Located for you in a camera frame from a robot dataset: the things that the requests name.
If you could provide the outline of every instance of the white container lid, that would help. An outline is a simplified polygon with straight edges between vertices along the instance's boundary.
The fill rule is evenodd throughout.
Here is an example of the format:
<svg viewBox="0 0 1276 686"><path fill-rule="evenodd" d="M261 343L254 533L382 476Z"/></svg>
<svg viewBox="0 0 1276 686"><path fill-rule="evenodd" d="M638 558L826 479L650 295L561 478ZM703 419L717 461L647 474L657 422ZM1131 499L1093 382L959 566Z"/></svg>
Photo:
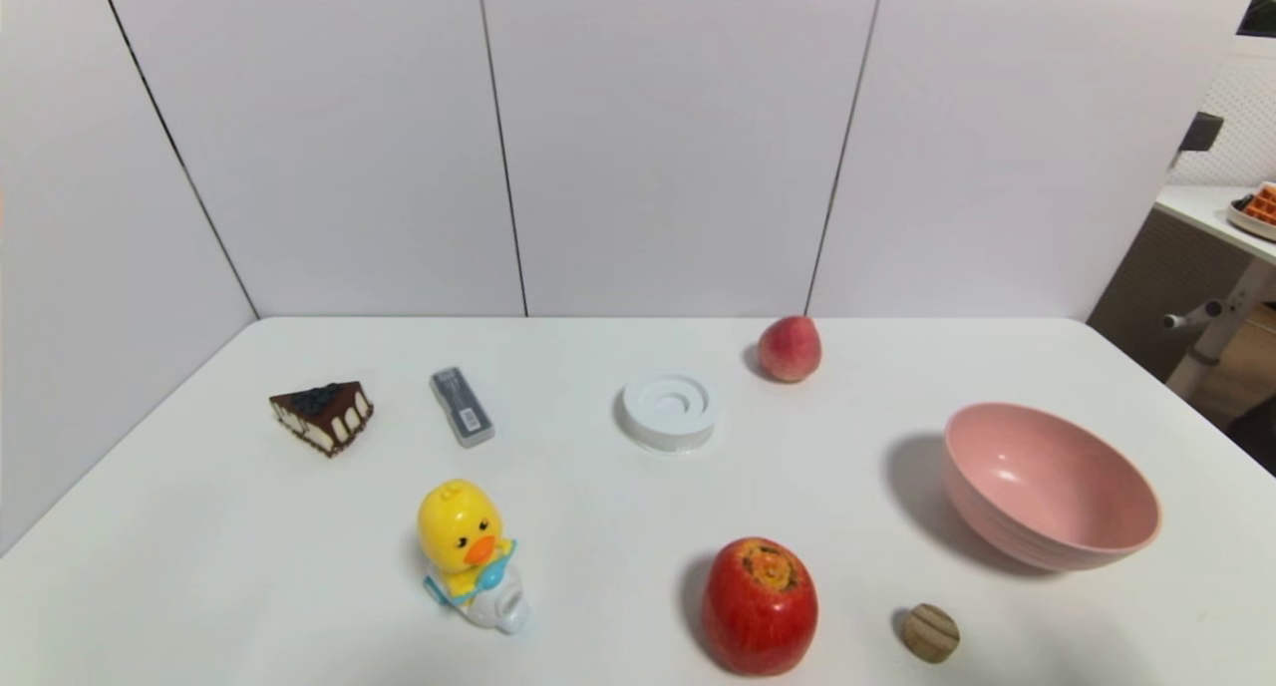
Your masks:
<svg viewBox="0 0 1276 686"><path fill-rule="evenodd" d="M686 454L703 445L717 421L717 395L685 374L634 380L621 395L624 427L653 453Z"/></svg>

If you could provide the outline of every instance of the metal leg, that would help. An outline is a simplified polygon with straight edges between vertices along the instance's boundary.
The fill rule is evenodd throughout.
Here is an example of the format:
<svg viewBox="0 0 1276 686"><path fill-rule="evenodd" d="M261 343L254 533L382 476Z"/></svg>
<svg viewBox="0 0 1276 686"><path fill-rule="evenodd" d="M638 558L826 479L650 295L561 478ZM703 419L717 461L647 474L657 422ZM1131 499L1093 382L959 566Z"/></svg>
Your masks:
<svg viewBox="0 0 1276 686"><path fill-rule="evenodd" d="M1165 385L1175 395L1188 399L1197 385L1205 380L1206 374L1219 363L1219 354L1226 348L1231 337L1240 330L1245 323L1249 310L1262 300L1267 287L1276 282L1276 264L1263 263L1262 259L1250 259L1249 268L1240 275L1240 281L1231 288L1231 295L1224 301L1222 314L1210 323L1201 339L1188 349L1178 367L1170 374Z"/></svg>

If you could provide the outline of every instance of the orange beak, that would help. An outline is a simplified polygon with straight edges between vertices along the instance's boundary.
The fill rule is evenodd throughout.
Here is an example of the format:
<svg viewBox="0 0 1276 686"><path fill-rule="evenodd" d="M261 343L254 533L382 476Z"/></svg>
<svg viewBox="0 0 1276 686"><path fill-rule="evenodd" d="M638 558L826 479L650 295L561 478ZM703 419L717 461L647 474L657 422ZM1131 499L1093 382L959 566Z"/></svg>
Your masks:
<svg viewBox="0 0 1276 686"><path fill-rule="evenodd" d="M466 564L478 565L486 562L491 557L491 551L496 548L496 537L484 537L478 539L475 546L466 551Z"/></svg>

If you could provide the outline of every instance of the pink fruit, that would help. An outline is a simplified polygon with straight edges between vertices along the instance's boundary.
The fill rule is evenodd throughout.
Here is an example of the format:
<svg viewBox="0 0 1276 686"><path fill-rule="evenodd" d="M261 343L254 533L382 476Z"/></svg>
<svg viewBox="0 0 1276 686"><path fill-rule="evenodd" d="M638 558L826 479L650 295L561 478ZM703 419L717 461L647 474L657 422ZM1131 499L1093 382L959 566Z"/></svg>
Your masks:
<svg viewBox="0 0 1276 686"><path fill-rule="evenodd" d="M803 381L819 369L823 349L810 317L783 317L758 340L758 365L780 381Z"/></svg>

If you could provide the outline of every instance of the panel seam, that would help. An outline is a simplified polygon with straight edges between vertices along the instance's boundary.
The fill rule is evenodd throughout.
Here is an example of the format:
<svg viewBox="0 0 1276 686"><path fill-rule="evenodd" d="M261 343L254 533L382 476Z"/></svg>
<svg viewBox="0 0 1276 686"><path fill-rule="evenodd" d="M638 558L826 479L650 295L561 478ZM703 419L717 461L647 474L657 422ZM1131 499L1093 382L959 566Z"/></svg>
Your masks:
<svg viewBox="0 0 1276 686"><path fill-rule="evenodd" d="M523 295L523 317L532 314L527 309L527 282L523 281L523 252L518 246L518 218L514 217L514 186L509 182L509 156L505 153L505 126L500 119L500 96L496 91L496 64L491 60L491 33L487 29L487 1L478 0L482 19L482 41L487 47L487 77L491 78L491 102L496 111L496 140L500 142L500 166L505 171L505 199L509 201L509 228L514 232L514 263L518 264L518 291Z"/></svg>
<svg viewBox="0 0 1276 686"><path fill-rule="evenodd" d="M810 287L806 289L806 307L801 314L810 315L810 300L815 296L815 278L819 277L820 259L824 258L824 240L828 237L828 223L833 218L833 201L842 181L842 163L846 161L846 145L851 139L851 124L855 122L855 108L860 103L860 88L864 85L864 73L869 65L869 51L873 50L873 33L877 31L878 8L882 0L873 0L873 15L869 18L869 34L864 41L864 57L860 59L860 73L855 77L855 94L851 97L851 112L846 117L846 133L842 135L842 152L837 156L837 171L833 172L833 190L828 195L828 209L824 213L824 228L819 232L819 249L815 250L815 268L810 272Z"/></svg>
<svg viewBox="0 0 1276 686"><path fill-rule="evenodd" d="M256 305L253 305L253 298L248 295L248 287L244 286L244 278L240 277L239 269L235 266L235 260L231 259L230 251L226 250L226 242L222 241L221 233L217 231L217 226L213 223L213 218L208 214L208 208L204 205L204 198L199 194L199 187L195 186L195 181L190 177L190 170L186 167L186 161L181 157L181 150L177 149L177 142L172 138L172 130L168 129L168 121L165 120L163 113L160 111L160 103L156 103L156 96L151 91L151 83L147 82L145 73L142 71L142 62L138 61L138 54L133 50L133 42L129 40L128 31L124 29L124 22L120 20L120 13L115 9L115 0L106 0L106 4L111 8L111 15L115 17L115 27L120 29L120 37L124 38L124 46L129 48L129 56L133 57L133 68L138 71L138 78L142 79L142 87L147 91L147 99L151 99L151 108L156 113L156 119L160 120L160 126L163 129L163 135L168 138L168 147L172 148L172 154L177 158L177 164L181 167L182 176L186 177L186 185L190 186L191 194L195 195L195 201L199 204L200 213L204 213L204 219L208 222L209 231L213 232L213 240L217 240L217 246L222 250L222 258L226 259L226 264L231 268L231 274L235 277L235 282L239 283L240 291L244 292L244 300L248 301L248 307L253 310L254 319L262 319L262 314L258 311Z"/></svg>

